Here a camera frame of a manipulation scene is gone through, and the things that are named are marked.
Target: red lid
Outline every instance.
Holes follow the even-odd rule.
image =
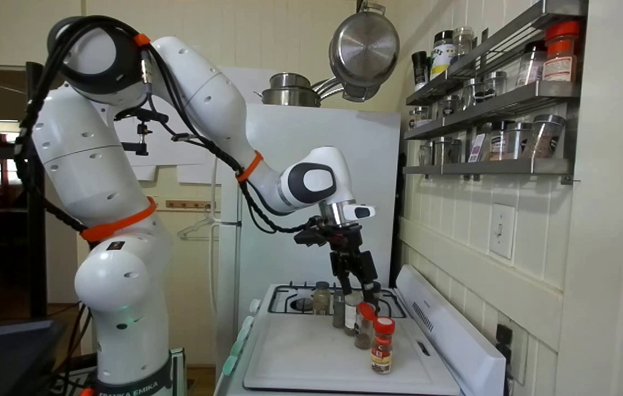
[[[376,317],[375,305],[368,302],[357,303],[357,312],[368,321],[375,321]]]
[[[582,35],[580,19],[559,19],[547,29],[547,40],[556,40],[562,35]]]
[[[375,330],[380,331],[380,334],[395,334],[395,330],[396,330],[395,319],[376,317]]]

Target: robotic arm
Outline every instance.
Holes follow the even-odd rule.
[[[163,297],[170,237],[115,132],[115,120],[136,114],[153,94],[172,104],[193,132],[186,140],[234,167],[243,191],[250,184],[266,211],[284,216],[320,204],[322,214],[299,227],[297,241],[331,241],[333,269],[345,290],[349,273],[365,290],[376,288],[357,225],[375,209],[354,203],[339,150],[318,147],[277,174],[246,140],[243,94],[177,38],[150,41],[117,19],[80,18],[57,23],[48,43],[50,56],[18,142],[33,139],[63,214],[88,227],[81,235],[98,244],[80,265],[76,288],[95,319],[101,393],[172,389]],[[57,72],[67,83],[50,89]]]

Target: white refrigerator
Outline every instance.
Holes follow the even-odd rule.
[[[372,253],[379,282],[387,286],[401,139],[398,114],[252,104],[246,137],[277,172],[303,158],[313,147],[341,150],[354,198],[376,207],[376,216],[364,220],[362,250]],[[296,227],[318,214],[320,209],[313,204],[290,216],[274,216],[274,220]],[[255,229],[234,174],[224,169],[213,261],[219,362],[226,357],[250,303],[263,299],[270,284],[289,282],[336,284],[331,269],[331,247],[303,247],[296,244],[292,233],[268,235]]]

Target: power outlet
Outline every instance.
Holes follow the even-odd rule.
[[[488,250],[504,260],[514,258],[514,216],[516,216],[516,207],[508,204],[491,207]]]

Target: white stove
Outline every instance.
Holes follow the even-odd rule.
[[[376,373],[371,351],[313,307],[316,286],[270,286],[224,361],[215,393],[417,393],[503,396],[504,357],[414,269],[379,294],[393,317],[395,370]]]

